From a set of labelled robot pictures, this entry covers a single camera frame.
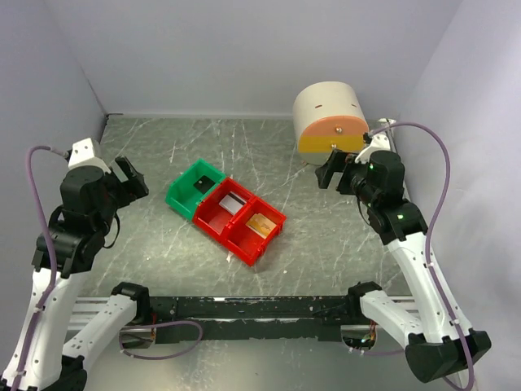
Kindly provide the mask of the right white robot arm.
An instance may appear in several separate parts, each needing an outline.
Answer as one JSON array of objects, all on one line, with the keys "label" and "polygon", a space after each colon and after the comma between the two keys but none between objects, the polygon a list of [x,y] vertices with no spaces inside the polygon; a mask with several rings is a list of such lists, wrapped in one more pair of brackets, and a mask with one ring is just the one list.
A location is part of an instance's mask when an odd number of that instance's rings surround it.
[{"label": "right white robot arm", "polygon": [[414,376],[428,383],[468,370],[492,347],[487,332],[476,331],[455,301],[427,243],[428,227],[418,206],[405,198],[405,166],[398,154],[376,151],[366,163],[335,149],[317,168],[318,186],[328,188],[335,173],[342,195],[355,196],[367,208],[371,228],[398,263],[419,316],[395,304],[376,283],[348,290],[347,318],[376,322],[405,351]]}]

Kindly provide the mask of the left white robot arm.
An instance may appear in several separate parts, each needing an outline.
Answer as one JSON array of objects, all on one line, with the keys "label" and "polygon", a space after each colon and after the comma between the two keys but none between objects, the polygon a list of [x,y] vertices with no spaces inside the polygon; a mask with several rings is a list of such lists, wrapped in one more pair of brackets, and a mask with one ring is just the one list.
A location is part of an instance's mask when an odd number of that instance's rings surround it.
[{"label": "left white robot arm", "polygon": [[3,390],[83,390],[89,371],[119,331],[151,319],[147,288],[119,283],[105,307],[71,340],[73,307],[94,259],[105,248],[117,212],[148,194],[144,177],[124,156],[108,171],[94,165],[70,170],[60,186],[62,204],[44,221],[33,256],[28,313]]}]

